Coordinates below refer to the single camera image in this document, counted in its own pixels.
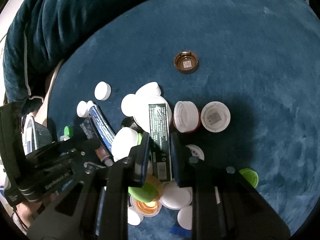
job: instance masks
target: barcode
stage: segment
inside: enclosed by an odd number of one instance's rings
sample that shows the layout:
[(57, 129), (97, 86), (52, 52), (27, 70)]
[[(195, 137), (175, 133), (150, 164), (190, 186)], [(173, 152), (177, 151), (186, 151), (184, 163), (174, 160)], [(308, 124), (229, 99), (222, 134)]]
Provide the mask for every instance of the barcode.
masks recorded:
[(218, 112), (214, 112), (213, 114), (210, 114), (208, 119), (209, 119), (209, 122), (212, 122), (212, 124), (216, 124), (217, 122), (222, 120)]
[(191, 64), (190, 60), (183, 62), (183, 68), (188, 68), (188, 67), (192, 67), (192, 64)]
[(167, 166), (166, 163), (157, 163), (157, 170), (158, 170), (158, 179), (167, 179)]

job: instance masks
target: toothpaste box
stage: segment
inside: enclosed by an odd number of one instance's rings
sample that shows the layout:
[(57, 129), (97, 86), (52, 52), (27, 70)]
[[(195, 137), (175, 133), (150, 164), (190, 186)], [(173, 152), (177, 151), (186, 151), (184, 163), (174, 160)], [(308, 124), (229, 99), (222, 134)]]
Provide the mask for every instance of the toothpaste box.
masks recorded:
[(171, 181), (172, 170), (167, 105), (149, 105), (149, 117), (153, 175), (161, 182)]

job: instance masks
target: white label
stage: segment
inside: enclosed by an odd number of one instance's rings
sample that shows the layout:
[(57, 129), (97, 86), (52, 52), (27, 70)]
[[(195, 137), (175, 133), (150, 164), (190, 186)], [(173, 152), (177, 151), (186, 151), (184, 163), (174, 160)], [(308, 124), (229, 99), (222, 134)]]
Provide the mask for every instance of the white label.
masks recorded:
[(191, 61), (190, 60), (184, 61), (183, 62), (183, 68), (189, 68), (189, 67), (192, 67)]
[(214, 112), (213, 114), (210, 114), (208, 116), (208, 119), (211, 124), (216, 124), (217, 122), (222, 120), (218, 112)]
[(166, 163), (157, 163), (157, 170), (158, 170), (158, 179), (167, 179), (167, 166)]

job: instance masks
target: brown bottle cap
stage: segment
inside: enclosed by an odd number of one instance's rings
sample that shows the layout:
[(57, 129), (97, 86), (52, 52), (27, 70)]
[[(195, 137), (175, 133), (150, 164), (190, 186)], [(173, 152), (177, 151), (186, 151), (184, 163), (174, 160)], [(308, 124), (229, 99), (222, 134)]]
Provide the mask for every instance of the brown bottle cap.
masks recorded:
[(198, 56), (192, 51), (182, 51), (174, 58), (174, 65), (182, 74), (191, 74), (198, 69)]

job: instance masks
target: toothpaste tube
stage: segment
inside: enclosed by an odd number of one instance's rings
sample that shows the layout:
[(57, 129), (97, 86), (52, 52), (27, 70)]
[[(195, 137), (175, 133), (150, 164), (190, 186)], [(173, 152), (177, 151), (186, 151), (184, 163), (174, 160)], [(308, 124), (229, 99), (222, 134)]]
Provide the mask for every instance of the toothpaste tube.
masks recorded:
[[(82, 128), (88, 139), (98, 138), (100, 140), (94, 128), (94, 125), (91, 122), (90, 116), (85, 118), (84, 122), (80, 124), (80, 127)], [(102, 142), (100, 147), (96, 149), (95, 152), (101, 162), (103, 162), (106, 166), (110, 167), (113, 165), (112, 155), (108, 152)]]
[(106, 120), (103, 118), (103, 115), (101, 114), (97, 105), (95, 105), (92, 101), (88, 101), (87, 105), (91, 120), (97, 132), (101, 136), (103, 144), (109, 150), (109, 152), (111, 152), (113, 139), (116, 136), (114, 131), (110, 128)]

